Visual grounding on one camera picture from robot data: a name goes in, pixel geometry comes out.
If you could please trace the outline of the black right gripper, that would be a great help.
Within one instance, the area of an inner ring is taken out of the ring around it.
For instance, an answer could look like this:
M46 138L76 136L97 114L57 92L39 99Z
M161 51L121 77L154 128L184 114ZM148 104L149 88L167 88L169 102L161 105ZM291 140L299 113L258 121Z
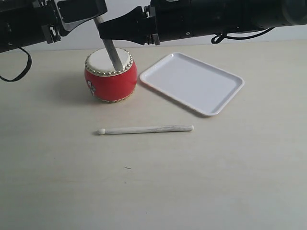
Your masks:
M124 40L139 45L192 37L192 4L190 0L152 0L127 14L98 24L100 38ZM146 35L146 17L155 18L156 31Z

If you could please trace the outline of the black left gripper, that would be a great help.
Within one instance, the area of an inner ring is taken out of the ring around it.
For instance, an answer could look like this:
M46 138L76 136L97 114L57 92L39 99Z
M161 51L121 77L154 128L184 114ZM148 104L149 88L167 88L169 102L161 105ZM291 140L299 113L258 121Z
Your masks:
M107 12L104 0L2 0L0 50L55 43L79 25Z

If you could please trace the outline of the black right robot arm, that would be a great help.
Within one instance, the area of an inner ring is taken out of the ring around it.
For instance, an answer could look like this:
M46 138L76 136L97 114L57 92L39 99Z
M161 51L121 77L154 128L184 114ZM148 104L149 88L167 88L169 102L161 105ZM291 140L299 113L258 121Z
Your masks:
M307 23L305 0L152 0L99 24L102 39L139 45L213 35L213 44L231 34L264 35L276 27Z

